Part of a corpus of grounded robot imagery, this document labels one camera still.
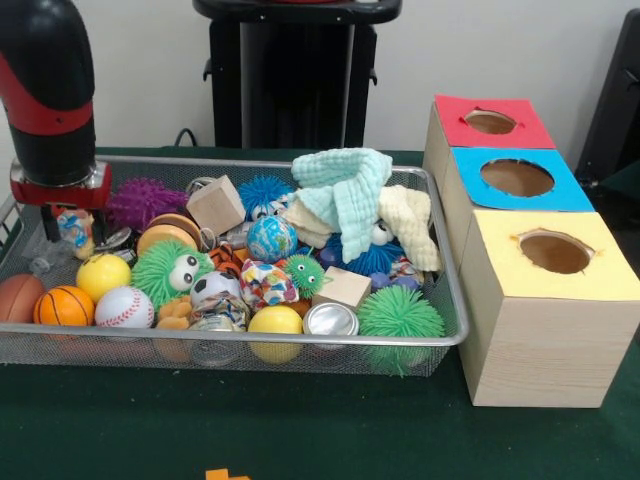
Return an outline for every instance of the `white wall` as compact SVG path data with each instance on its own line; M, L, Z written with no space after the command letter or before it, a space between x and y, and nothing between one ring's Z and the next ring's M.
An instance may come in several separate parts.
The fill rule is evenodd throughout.
M190 0L76 0L91 39L96 129L104 146L160 146L184 126L213 142L208 21ZM405 0L378 27L366 143L422 150L434 93L531 98L578 160L633 0ZM0 175L13 155L0 120Z

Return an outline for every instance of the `blue globe ball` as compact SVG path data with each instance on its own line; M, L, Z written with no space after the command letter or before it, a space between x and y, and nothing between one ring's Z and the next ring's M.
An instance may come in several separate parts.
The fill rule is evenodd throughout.
M247 248L254 260L275 263L296 252L298 234L281 217L262 217L249 229Z

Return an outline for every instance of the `baseball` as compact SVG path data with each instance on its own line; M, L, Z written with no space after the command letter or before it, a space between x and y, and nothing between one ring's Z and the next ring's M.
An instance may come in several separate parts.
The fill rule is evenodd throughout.
M107 292L98 302L97 327L149 328L153 323L153 305L142 291L119 287Z

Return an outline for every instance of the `wooden box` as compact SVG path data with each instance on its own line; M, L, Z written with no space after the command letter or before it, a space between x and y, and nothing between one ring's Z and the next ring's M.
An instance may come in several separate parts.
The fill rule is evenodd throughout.
M599 407L640 320L640 281L597 213L477 210L461 276L474 405Z
M440 192L456 268L474 209L593 211L556 150L456 147L451 153Z
M216 236L240 225L246 216L240 194L226 175L191 195L187 210L200 228Z
M433 174L439 188L451 162L452 147L556 148L529 100L436 95L423 168Z

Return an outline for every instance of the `green fuzzy toy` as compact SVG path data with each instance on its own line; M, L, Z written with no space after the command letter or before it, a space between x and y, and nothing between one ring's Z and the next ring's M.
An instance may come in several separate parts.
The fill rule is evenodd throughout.
M325 283L324 269L315 258L293 255L287 259L284 271L298 289L300 298L311 298Z
M377 337L443 337L444 320L422 294L406 287L383 288L358 310L360 335ZM377 371L407 375L429 359L430 347L368 346L366 354Z
M204 274L213 272L211 259L176 241L158 242L138 259L131 285L151 299L156 311L191 290Z

